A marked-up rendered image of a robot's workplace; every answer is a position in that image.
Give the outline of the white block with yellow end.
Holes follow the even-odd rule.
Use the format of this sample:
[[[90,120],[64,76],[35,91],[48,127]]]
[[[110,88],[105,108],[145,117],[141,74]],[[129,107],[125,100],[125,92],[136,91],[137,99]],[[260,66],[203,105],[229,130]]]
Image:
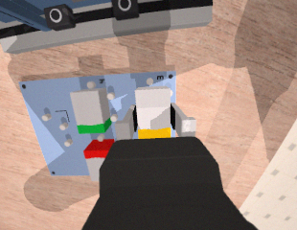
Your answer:
[[[171,137],[171,89],[138,87],[135,101],[139,139]]]

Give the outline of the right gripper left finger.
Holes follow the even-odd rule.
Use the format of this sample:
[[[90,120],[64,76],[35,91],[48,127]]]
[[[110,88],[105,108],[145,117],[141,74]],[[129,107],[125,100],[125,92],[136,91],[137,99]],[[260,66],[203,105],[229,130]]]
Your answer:
[[[118,140],[132,139],[138,126],[136,104],[132,104],[122,121],[115,123],[116,137]]]

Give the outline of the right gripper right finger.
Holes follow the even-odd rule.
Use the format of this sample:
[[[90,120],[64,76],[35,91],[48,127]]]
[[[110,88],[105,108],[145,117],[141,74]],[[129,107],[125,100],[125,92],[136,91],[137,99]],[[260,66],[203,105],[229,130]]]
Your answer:
[[[187,117],[176,103],[171,103],[171,126],[178,137],[195,137],[196,119]]]

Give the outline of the grey block with red end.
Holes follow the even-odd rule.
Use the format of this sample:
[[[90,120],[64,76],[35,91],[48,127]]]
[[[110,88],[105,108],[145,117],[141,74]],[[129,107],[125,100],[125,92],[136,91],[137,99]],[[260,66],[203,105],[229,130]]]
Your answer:
[[[93,140],[83,151],[91,181],[99,181],[100,167],[114,142],[114,139]]]

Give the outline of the grey block with green end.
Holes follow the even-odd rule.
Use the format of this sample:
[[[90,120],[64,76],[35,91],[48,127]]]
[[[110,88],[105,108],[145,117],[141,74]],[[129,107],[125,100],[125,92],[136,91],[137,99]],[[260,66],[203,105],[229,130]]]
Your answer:
[[[106,88],[70,92],[79,134],[105,133],[111,126]]]

